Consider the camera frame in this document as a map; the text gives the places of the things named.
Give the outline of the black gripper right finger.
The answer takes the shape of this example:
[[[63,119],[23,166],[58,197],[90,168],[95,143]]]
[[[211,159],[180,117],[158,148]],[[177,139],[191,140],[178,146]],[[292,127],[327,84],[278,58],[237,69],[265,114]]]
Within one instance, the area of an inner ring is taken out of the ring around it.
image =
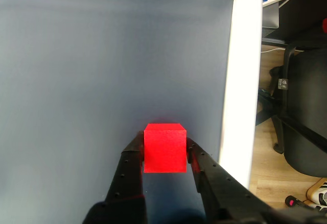
[[[188,138],[187,159],[208,223],[280,223],[276,211]]]

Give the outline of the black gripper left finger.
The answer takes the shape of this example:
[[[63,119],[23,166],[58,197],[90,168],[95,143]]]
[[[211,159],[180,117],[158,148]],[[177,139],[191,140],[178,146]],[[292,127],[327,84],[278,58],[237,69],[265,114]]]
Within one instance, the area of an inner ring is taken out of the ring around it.
[[[144,133],[122,151],[105,199],[93,205],[83,223],[147,223],[143,194]]]

